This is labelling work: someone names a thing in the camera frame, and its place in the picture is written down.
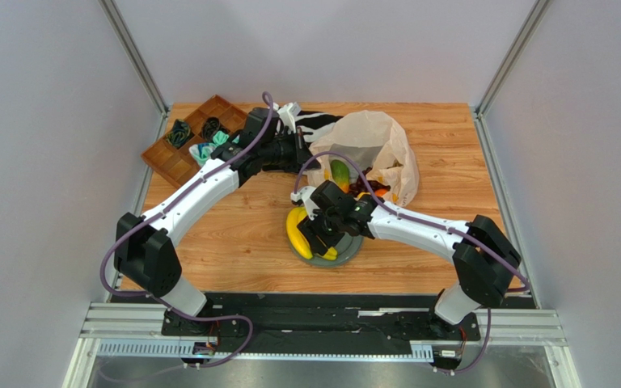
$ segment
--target white wall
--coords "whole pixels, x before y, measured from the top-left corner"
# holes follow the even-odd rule
[[[534,0],[118,0],[168,103],[477,104]]]
[[[61,385],[157,126],[96,0],[0,2],[0,387]]]
[[[583,386],[621,386],[621,2],[555,0],[488,125]]]

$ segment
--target plastic bag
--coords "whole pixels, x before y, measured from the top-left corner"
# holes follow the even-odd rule
[[[418,166],[416,156],[408,145],[406,133],[399,123],[385,112],[354,112],[336,122],[331,132],[310,145],[312,154],[334,151],[351,158],[368,173],[368,180],[391,186],[382,196],[399,206],[406,206],[418,190]],[[321,156],[321,168],[308,171],[308,182],[319,186],[332,180],[330,162],[339,159],[331,155]],[[356,182],[358,172],[347,163],[351,183]]]

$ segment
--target yellow banana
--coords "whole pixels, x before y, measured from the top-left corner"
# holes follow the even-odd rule
[[[306,208],[302,206],[291,209],[289,214],[286,216],[286,234],[287,237],[289,237],[289,241],[291,241],[291,245],[294,247],[296,252],[301,255],[301,257],[305,259],[312,259],[313,252],[311,252],[311,245],[297,227],[299,222],[303,221],[306,216]],[[337,250],[331,247],[322,257],[326,260],[336,260]]]

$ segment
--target wooden table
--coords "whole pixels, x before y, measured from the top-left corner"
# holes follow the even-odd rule
[[[198,103],[178,103],[167,127]],[[245,112],[255,103],[237,104]],[[420,185],[408,209],[472,220],[483,214],[502,227],[469,107],[459,103],[301,103],[305,110],[345,115],[383,111],[406,130],[418,159]],[[294,176],[261,173],[216,204],[177,247],[184,275],[204,291],[313,293],[438,293],[456,281],[454,267],[397,242],[366,239],[338,268],[316,268],[290,250],[284,220]],[[144,209],[175,189],[153,174]],[[134,289],[130,280],[124,289]]]

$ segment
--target wooden box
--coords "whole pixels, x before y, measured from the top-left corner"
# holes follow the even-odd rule
[[[230,132],[235,132],[243,128],[246,116],[247,114],[241,109],[219,95],[214,95],[184,119],[193,133],[193,137],[184,145],[176,149],[165,139],[167,136],[165,133],[145,150],[141,157],[153,171],[160,174],[175,188],[180,188],[200,170],[198,163],[188,152],[188,148],[194,144],[205,143],[201,137],[203,123],[209,117],[217,117],[225,128]]]

